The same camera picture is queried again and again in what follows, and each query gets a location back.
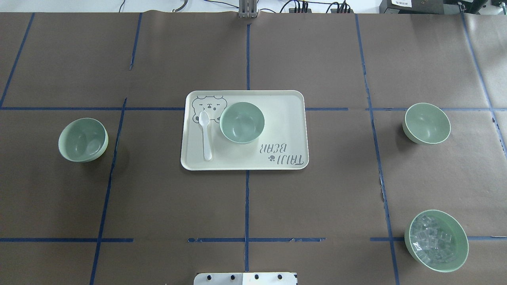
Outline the cream bear serving tray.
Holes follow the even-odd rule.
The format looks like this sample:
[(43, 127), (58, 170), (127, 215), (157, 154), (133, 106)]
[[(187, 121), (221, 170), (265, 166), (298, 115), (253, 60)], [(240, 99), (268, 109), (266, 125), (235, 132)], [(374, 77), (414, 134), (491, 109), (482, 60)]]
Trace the cream bear serving tray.
[[(265, 116), (263, 133), (249, 144), (236, 144), (220, 130), (224, 109), (249, 102)], [(199, 113), (210, 118), (212, 160), (203, 155)], [(192, 91), (185, 99), (181, 164), (187, 170), (297, 170), (309, 162), (305, 101), (295, 90)]]

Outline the green bowl on tray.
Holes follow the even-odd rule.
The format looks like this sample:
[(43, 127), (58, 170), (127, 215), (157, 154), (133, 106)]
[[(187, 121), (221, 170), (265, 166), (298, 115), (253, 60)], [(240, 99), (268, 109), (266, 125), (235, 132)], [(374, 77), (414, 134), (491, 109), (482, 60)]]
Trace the green bowl on tray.
[(249, 144), (264, 131), (265, 116), (259, 107), (249, 102), (227, 106), (221, 114), (221, 133), (236, 144)]

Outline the white plastic spoon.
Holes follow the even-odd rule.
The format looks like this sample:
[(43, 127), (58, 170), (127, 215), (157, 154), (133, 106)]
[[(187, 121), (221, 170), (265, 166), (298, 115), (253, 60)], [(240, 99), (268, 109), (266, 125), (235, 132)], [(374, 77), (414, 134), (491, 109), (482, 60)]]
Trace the white plastic spoon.
[(202, 132), (203, 132), (204, 160), (210, 161), (210, 160), (212, 160), (211, 142), (210, 142), (210, 137), (209, 137), (209, 133), (208, 133), (208, 126), (210, 124), (210, 118), (205, 110), (203, 110), (199, 113), (198, 121), (199, 121), (199, 124), (200, 124), (200, 126), (202, 128)]

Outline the green bowl with ice cubes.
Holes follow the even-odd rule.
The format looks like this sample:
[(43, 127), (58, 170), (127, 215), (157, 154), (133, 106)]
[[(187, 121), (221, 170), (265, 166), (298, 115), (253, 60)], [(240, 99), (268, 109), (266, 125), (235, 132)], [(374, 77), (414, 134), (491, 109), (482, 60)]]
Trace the green bowl with ice cubes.
[(425, 210), (409, 222), (404, 243), (418, 263), (441, 273), (460, 269), (469, 255), (463, 227), (451, 215), (436, 209)]

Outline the aluminium frame post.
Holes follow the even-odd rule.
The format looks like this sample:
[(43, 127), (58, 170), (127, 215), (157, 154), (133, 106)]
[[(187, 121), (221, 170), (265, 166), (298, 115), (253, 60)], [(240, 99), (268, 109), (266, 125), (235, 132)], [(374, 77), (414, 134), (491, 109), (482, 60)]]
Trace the aluminium frame post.
[(239, 0), (238, 15), (239, 18), (257, 18), (259, 9), (257, 0)]

